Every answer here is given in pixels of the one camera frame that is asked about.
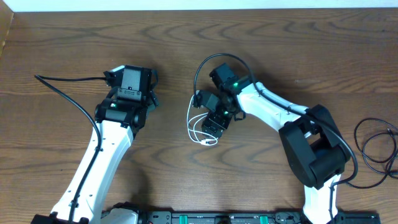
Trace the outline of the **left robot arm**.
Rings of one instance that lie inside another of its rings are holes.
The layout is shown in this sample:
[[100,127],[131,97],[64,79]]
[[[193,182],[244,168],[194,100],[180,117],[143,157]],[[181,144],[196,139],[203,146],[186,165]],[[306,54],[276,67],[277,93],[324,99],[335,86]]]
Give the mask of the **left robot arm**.
[[158,106],[159,77],[151,68],[121,65],[104,72],[111,90],[88,119],[90,143],[70,185],[49,215],[32,223],[139,223],[137,211],[124,205],[103,211],[108,190],[126,151]]

